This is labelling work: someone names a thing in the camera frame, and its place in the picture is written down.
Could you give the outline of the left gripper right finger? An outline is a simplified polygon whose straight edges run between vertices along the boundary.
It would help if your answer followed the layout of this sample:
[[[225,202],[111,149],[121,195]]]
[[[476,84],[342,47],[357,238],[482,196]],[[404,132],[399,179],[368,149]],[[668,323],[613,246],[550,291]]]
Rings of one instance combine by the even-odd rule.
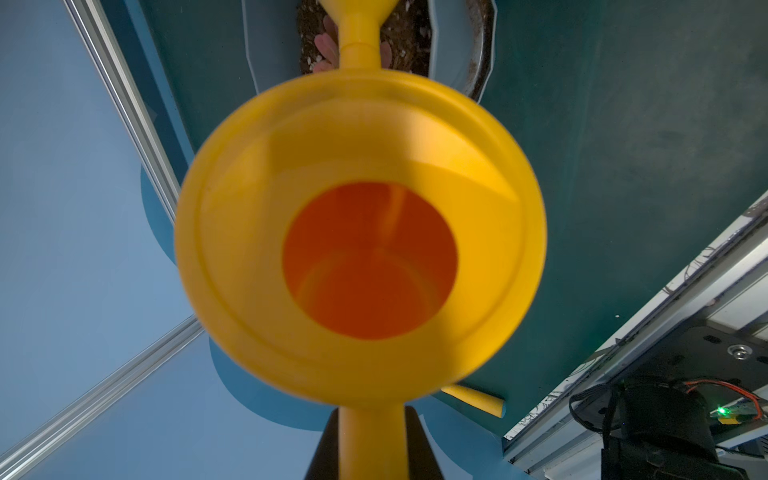
[[[405,421],[409,479],[443,480],[444,476],[414,407],[405,407]]]

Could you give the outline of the aluminium frame back bar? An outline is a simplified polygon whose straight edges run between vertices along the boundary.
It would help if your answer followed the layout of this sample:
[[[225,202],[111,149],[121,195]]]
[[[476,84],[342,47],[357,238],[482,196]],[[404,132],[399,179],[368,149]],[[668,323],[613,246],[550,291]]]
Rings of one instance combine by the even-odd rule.
[[[1,455],[1,477],[20,479],[66,444],[203,333],[194,316],[99,382]]]

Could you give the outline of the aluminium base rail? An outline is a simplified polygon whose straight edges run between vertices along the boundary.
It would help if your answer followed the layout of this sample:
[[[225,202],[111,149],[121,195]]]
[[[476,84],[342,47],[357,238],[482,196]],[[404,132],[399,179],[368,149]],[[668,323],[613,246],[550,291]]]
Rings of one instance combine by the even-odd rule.
[[[690,381],[711,407],[718,455],[767,433],[767,198],[760,196],[503,438],[503,458],[535,479],[597,479],[612,386]]]

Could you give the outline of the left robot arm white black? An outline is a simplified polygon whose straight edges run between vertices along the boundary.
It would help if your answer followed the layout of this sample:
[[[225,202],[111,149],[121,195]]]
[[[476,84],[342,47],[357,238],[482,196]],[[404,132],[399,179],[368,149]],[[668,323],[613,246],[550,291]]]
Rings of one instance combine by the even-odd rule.
[[[597,385],[569,398],[573,420],[602,438],[600,479],[750,479],[743,468],[720,463],[703,400],[668,384]],[[574,408],[609,395],[602,423]],[[446,479],[413,407],[404,407],[409,473],[405,479]],[[334,410],[304,479],[340,479],[339,415]]]

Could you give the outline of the blue-grey faceted plant pot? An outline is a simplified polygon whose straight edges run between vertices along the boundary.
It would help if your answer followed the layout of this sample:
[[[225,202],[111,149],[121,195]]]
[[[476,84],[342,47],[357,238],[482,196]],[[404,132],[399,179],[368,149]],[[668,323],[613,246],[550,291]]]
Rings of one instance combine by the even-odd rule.
[[[258,93],[310,73],[323,31],[318,1],[244,1],[246,59]],[[453,88],[463,95],[472,47],[466,1],[400,1],[381,29],[392,69]]]

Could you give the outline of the blue-grey saucer under blue pot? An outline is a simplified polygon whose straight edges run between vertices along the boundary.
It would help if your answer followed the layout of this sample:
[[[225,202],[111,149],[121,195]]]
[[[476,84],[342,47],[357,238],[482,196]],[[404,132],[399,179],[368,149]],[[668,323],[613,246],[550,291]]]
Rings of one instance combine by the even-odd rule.
[[[497,6],[493,0],[468,0],[466,5],[472,47],[463,92],[479,103],[494,66]]]

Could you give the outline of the yellow plastic watering can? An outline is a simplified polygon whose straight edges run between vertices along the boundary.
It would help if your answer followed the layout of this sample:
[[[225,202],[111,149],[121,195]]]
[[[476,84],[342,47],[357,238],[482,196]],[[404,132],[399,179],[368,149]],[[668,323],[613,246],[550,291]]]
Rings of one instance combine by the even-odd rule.
[[[210,337],[338,409],[338,475],[407,479],[407,402],[481,367],[545,265],[533,169],[487,110],[382,65],[391,1],[327,1],[339,65],[273,87],[208,137],[175,255]]]

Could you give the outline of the blue yellow garden hand rake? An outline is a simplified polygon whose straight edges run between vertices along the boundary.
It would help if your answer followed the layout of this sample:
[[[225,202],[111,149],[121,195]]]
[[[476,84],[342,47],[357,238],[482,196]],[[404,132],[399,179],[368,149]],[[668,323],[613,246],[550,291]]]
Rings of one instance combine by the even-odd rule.
[[[441,392],[496,418],[503,418],[506,413],[502,398],[470,387],[453,384],[442,387]]]

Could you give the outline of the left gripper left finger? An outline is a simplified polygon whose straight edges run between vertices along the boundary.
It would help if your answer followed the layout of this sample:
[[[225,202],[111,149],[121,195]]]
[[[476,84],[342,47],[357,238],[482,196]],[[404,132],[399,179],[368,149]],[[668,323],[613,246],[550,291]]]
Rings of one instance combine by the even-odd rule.
[[[334,409],[304,477],[305,480],[339,479],[339,410]]]

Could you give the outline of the pink succulent in blue pot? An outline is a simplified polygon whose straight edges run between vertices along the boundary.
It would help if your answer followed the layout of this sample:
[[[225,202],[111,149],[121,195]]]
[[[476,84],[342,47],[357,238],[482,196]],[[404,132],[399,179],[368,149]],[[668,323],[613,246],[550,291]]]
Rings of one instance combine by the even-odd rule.
[[[314,37],[314,46],[318,55],[310,64],[311,73],[327,72],[339,67],[340,50],[337,44],[338,27],[330,16],[325,15],[322,20],[323,31]],[[392,67],[393,52],[387,41],[380,43],[381,66],[384,69]]]

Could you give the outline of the left aluminium frame post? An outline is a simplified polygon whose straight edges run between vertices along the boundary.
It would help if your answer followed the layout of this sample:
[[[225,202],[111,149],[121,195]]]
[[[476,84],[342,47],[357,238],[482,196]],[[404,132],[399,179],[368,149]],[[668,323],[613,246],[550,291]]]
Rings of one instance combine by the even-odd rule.
[[[64,5],[136,147],[143,169],[169,220],[176,220],[180,184],[129,65],[99,1]]]

